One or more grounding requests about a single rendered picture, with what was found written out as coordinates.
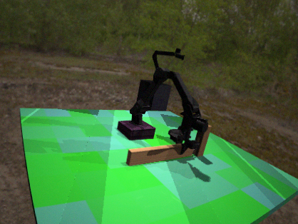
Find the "wooden post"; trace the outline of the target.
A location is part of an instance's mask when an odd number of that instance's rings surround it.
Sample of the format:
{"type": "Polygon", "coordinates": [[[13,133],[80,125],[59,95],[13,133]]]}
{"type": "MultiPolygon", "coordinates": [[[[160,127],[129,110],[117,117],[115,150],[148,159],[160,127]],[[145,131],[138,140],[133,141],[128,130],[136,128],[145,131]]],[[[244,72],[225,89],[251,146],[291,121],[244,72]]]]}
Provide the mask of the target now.
{"type": "Polygon", "coordinates": [[[196,157],[203,156],[211,128],[211,126],[208,126],[207,130],[204,133],[201,133],[199,131],[197,132],[195,140],[200,143],[200,147],[194,149],[195,152],[193,154],[195,154],[196,157]]]}

